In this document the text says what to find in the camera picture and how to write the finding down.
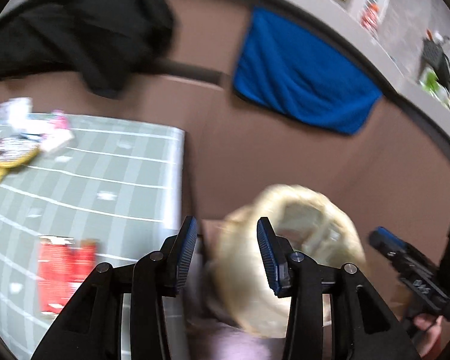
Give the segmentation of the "right hand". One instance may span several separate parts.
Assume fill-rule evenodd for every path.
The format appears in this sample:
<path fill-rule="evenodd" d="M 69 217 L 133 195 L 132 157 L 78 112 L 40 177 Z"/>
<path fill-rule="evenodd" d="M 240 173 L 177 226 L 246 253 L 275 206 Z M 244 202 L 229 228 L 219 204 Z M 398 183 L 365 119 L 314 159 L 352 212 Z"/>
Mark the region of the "right hand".
<path fill-rule="evenodd" d="M 414 318 L 414 325 L 424 335 L 416 345 L 419 355 L 423 359 L 428 355 L 441 336 L 441 325 L 443 317 L 435 317 L 429 314 L 419 314 Z"/>

